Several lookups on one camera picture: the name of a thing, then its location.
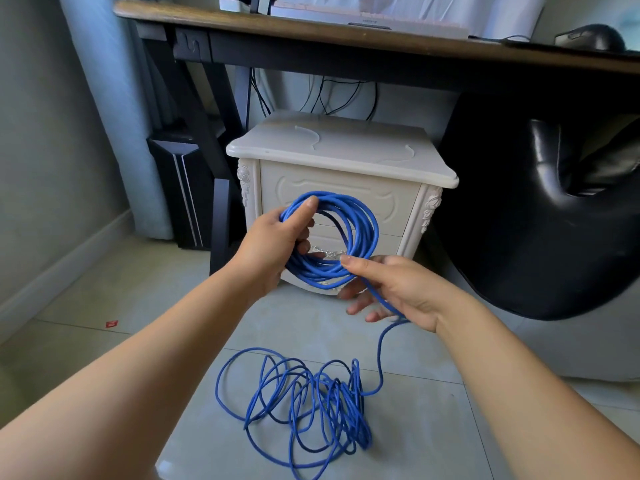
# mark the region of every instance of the person's right hand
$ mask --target person's right hand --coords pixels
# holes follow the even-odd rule
[[[439,320],[455,313],[461,302],[473,300],[457,286],[402,256],[375,256],[368,260],[343,255],[340,263],[350,273],[368,279],[400,313],[428,331],[436,332]],[[364,282],[356,278],[340,291],[338,298],[354,298],[365,288]],[[376,301],[365,290],[347,307],[347,313],[355,315]],[[377,322],[391,315],[388,309],[379,306],[367,314],[366,321]]]

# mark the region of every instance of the baseboard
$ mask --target baseboard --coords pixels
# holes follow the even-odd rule
[[[133,215],[127,210],[0,305],[0,344],[36,316],[118,241],[133,233],[133,229]]]

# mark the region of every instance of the black leather chair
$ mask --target black leather chair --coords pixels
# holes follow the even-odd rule
[[[564,319],[608,302],[640,274],[640,120],[584,156],[596,118],[460,97],[439,148],[460,185],[445,191],[434,224],[490,303]]]

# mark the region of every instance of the white nightstand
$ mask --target white nightstand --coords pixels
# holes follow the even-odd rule
[[[458,185],[422,128],[336,116],[278,111],[227,147],[239,158],[247,227],[263,212],[300,194],[348,194],[372,210],[380,226],[375,254],[413,257],[439,206],[442,189]],[[345,247],[337,229],[316,215],[309,241],[336,257]],[[285,271],[282,279],[312,288]]]

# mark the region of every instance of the coiled blue rope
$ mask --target coiled blue rope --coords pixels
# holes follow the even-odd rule
[[[361,201],[348,195],[334,194],[332,192],[308,192],[300,195],[290,207],[280,216],[285,221],[306,199],[315,195],[319,204],[317,213],[331,219],[336,225],[347,254],[351,256],[370,258],[378,245],[378,222],[372,211]],[[341,218],[344,227],[329,212],[334,212]],[[301,255],[293,250],[287,263],[287,269],[300,280],[320,289],[333,289],[341,286],[354,278],[354,275],[342,267],[338,260],[327,260],[311,255]],[[377,393],[384,383],[382,367],[380,364],[380,351],[382,339],[392,328],[407,323],[407,319],[382,298],[373,288],[372,284],[364,280],[369,291],[389,311],[399,317],[399,320],[389,325],[382,331],[378,339],[378,373],[380,383],[371,391],[363,391],[360,380],[360,364],[357,359],[351,361],[351,367],[341,360],[331,360],[325,363],[320,370],[313,374],[304,362],[297,358],[285,358],[276,351],[262,347],[251,347],[233,355],[220,370],[216,380],[216,400],[224,411],[244,422],[244,430],[252,446],[267,460],[283,467],[291,469],[293,476],[301,480],[299,470],[304,468],[320,468],[312,480],[320,478],[329,463],[341,454],[354,454],[356,445],[366,449],[371,446],[371,429],[364,416],[364,398]],[[218,387],[220,379],[227,368],[240,355],[248,352],[266,353],[260,368],[260,384],[256,393],[251,398],[244,416],[231,411],[220,399]],[[349,380],[345,383],[340,379],[332,379],[325,369],[332,364],[343,366]],[[265,388],[274,388],[271,395],[264,392]],[[274,409],[285,398],[289,398],[289,414],[287,418],[277,418]],[[289,454],[288,460],[279,460],[268,454],[255,443],[249,431],[252,422],[270,417],[280,424],[289,425]],[[311,429],[316,416],[324,438],[324,446],[311,448],[301,439],[301,435]],[[293,459],[294,445],[311,453],[325,453],[322,460],[311,463],[296,463]]]

